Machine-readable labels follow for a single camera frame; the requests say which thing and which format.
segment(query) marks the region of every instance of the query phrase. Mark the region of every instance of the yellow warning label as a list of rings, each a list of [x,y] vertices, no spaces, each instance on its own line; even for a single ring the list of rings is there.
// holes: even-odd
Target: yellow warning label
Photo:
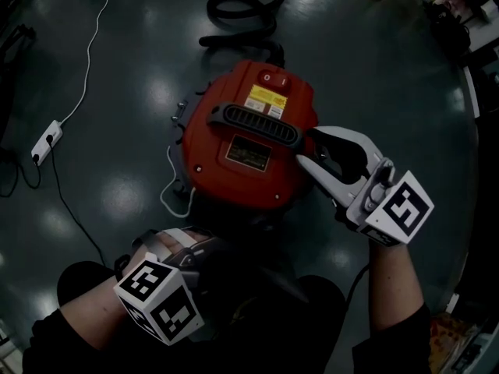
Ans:
[[[274,105],[280,109],[284,109],[286,102],[288,101],[287,97],[277,94],[274,91],[264,89],[256,84],[253,84],[249,97],[262,101],[266,104]]]

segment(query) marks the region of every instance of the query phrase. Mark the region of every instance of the dark floor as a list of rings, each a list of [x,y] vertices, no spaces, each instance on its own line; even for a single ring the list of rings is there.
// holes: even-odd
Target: dark floor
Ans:
[[[111,0],[92,50],[88,95],[57,145],[63,192],[108,259],[144,229],[170,228],[158,195],[172,176],[166,129],[175,103],[198,79],[242,58],[203,59],[199,37],[221,33],[207,0]],[[38,39],[23,55],[2,141],[30,173],[30,151],[48,124],[80,98],[86,48],[104,0],[26,0],[20,19]],[[315,89],[321,124],[364,132],[400,171],[410,169],[436,209],[411,244],[426,302],[445,304],[465,258],[475,199],[474,124],[458,70],[430,35],[419,0],[286,0],[274,39],[287,69]],[[247,51],[247,58],[260,58]],[[0,201],[0,313],[27,345],[34,320],[56,309],[55,285],[70,263],[97,254],[58,199],[50,161],[33,191],[22,182]],[[8,170],[2,168],[6,187]],[[327,277],[347,293],[367,263],[363,236],[334,222],[319,192],[285,217],[286,249],[299,274]],[[329,372],[351,372],[350,349],[368,334],[367,276],[360,283]]]

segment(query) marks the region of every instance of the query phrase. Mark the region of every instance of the red switch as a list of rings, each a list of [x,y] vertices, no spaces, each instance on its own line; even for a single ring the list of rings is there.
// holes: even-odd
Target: red switch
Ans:
[[[275,91],[286,91],[289,88],[289,78],[281,73],[269,71],[260,72],[260,83]]]

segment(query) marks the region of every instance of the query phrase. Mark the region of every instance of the vacuum cleaner handle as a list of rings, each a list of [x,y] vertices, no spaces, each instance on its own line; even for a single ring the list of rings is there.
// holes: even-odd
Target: vacuum cleaner handle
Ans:
[[[299,150],[303,145],[301,129],[233,103],[223,103],[214,107],[207,118],[207,124],[210,126],[226,125],[246,130],[292,150]]]

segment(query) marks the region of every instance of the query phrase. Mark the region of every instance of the black hose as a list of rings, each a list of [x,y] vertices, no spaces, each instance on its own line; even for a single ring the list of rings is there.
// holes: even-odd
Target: black hose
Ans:
[[[208,0],[207,12],[216,19],[242,19],[259,16],[264,23],[261,28],[248,30],[227,36],[205,36],[200,38],[200,45],[208,48],[251,46],[268,50],[271,54],[268,63],[284,68],[284,50],[279,43],[265,40],[275,32],[277,21],[273,11],[278,9],[284,0],[272,0],[264,4],[260,0]],[[241,11],[228,11],[219,9],[218,6],[225,2],[242,2],[250,9]]]

